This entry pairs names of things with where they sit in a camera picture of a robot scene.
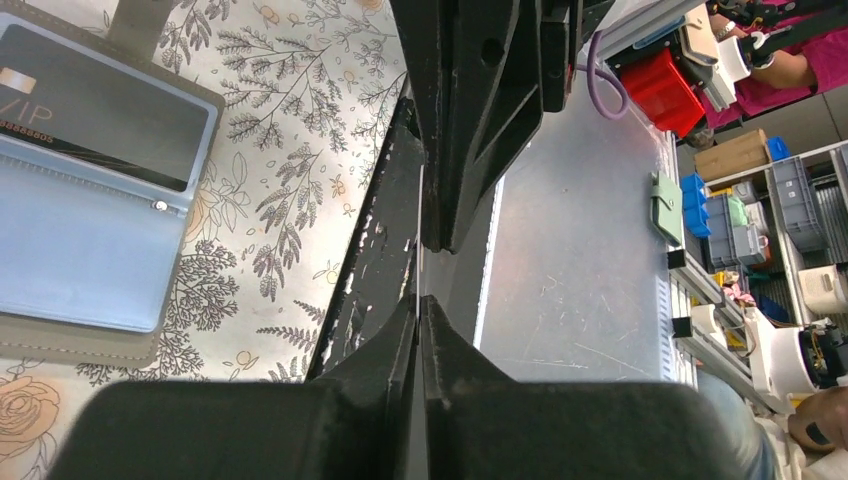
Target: white container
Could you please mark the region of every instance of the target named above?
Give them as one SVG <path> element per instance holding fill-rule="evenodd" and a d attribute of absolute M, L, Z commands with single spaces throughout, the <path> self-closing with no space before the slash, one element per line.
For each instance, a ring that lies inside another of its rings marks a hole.
<path fill-rule="evenodd" d="M 745 205 L 745 213 L 748 215 L 748 223 L 757 227 L 757 233 L 768 235 L 768 223 L 766 223 L 766 211 L 760 202 Z"/>
<path fill-rule="evenodd" d="M 801 295 L 813 313 L 848 313 L 848 285 L 836 271 L 836 265 L 798 272 Z"/>
<path fill-rule="evenodd" d="M 754 184 L 750 180 L 734 185 L 733 195 L 739 200 L 742 200 L 742 203 L 745 205 L 757 203 L 757 192 L 754 190 Z"/>

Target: jeans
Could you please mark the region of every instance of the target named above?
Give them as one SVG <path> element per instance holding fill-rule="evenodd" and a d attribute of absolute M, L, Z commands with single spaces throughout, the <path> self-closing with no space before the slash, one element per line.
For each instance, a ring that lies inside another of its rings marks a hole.
<path fill-rule="evenodd" d="M 727 443 L 736 453 L 747 480 L 773 480 L 775 454 L 765 430 L 754 421 L 753 412 L 729 385 L 698 371 L 698 390 L 716 409 Z"/>

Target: person's arm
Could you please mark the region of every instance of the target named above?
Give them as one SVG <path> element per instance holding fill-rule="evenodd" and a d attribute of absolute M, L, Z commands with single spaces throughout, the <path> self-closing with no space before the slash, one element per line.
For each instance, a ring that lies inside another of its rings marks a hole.
<path fill-rule="evenodd" d="M 710 17 L 710 27 L 713 33 L 722 31 L 730 22 L 721 15 Z M 745 38 L 747 33 L 736 27 L 724 38 L 730 36 Z M 782 50 L 775 52 L 774 62 L 764 69 L 754 69 L 751 73 L 754 80 L 771 85 L 776 89 L 813 87 L 816 85 L 816 74 L 803 54 L 792 55 Z"/>
<path fill-rule="evenodd" d="M 807 435 L 807 427 L 815 423 L 831 443 L 819 445 Z M 834 448 L 848 446 L 848 387 L 834 387 L 819 392 L 798 406 L 789 417 L 789 434 L 801 447 L 828 453 Z"/>

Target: floral tablecloth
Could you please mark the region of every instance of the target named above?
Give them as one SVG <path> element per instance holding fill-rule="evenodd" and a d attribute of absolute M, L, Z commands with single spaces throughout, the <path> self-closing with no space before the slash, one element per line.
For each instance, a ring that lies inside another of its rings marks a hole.
<path fill-rule="evenodd" d="M 315 348 L 405 78 L 388 0 L 173 2 L 154 61 L 228 109 L 158 358 L 144 369 L 0 359 L 2 480 L 44 478 L 108 382 L 297 382 Z M 105 36 L 117 0 L 27 3 Z"/>

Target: screw hole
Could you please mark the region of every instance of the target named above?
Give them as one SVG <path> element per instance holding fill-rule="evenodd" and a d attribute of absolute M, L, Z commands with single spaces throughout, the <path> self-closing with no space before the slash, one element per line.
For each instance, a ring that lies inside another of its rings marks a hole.
<path fill-rule="evenodd" d="M 501 42 L 494 38 L 490 38 L 483 42 L 483 49 L 480 51 L 480 59 L 483 60 L 483 63 L 485 63 L 486 66 L 498 66 L 498 64 L 501 63 L 503 56 L 504 51 L 501 46 Z"/>

